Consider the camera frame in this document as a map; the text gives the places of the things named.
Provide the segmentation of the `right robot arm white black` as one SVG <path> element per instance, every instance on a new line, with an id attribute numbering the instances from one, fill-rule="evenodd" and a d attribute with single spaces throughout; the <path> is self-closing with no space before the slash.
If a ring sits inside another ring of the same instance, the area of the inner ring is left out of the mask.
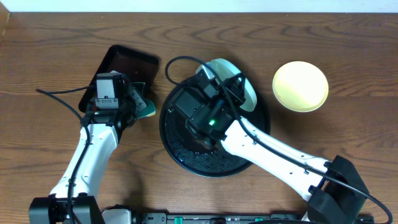
<path id="1" fill-rule="evenodd" d="M 160 116 L 171 158 L 205 177 L 227 177 L 257 165 L 294 189 L 308 205 L 304 218 L 354 223 L 368 189 L 354 165 L 300 152 L 270 135 L 268 110 L 243 73 L 198 72 L 178 84 Z"/>

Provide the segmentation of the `light green plate with stain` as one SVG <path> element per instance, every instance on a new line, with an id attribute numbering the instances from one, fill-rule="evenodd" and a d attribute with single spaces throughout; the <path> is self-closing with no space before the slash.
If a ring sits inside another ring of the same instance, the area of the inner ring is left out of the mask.
<path id="1" fill-rule="evenodd" d="M 229 88 L 244 111 L 253 112 L 257 105 L 257 96 L 251 83 L 238 67 L 230 61 L 218 58 L 210 61 L 210 67 L 218 74 L 224 86 Z"/>

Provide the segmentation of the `green yellow sponge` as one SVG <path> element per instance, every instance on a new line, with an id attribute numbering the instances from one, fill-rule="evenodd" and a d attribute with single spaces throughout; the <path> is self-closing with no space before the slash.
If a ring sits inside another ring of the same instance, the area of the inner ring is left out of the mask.
<path id="1" fill-rule="evenodd" d="M 136 104 L 136 118 L 146 118 L 155 115 L 156 108 L 154 103 L 144 97 L 144 87 L 145 83 L 143 82 L 133 82 L 131 96 Z"/>

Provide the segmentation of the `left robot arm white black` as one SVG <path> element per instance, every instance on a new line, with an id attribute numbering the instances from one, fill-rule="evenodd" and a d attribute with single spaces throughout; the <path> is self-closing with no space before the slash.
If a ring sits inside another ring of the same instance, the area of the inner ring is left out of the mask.
<path id="1" fill-rule="evenodd" d="M 80 138 L 58 184 L 47 197 L 36 197 L 29 207 L 31 223 L 140 223 L 141 216 L 127 205 L 100 210 L 99 186 L 123 131 L 137 119 L 154 114 L 144 97 L 146 84 L 121 74 L 97 79 L 84 87 L 89 94 L 80 116 Z"/>

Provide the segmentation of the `yellow plate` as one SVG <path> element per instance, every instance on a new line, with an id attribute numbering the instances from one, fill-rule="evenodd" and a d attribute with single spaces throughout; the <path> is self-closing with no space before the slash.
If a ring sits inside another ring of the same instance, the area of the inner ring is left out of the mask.
<path id="1" fill-rule="evenodd" d="M 325 74 L 318 67 L 304 61 L 293 61 L 276 71 L 272 90 L 285 108 L 307 113 L 326 102 L 329 86 Z"/>

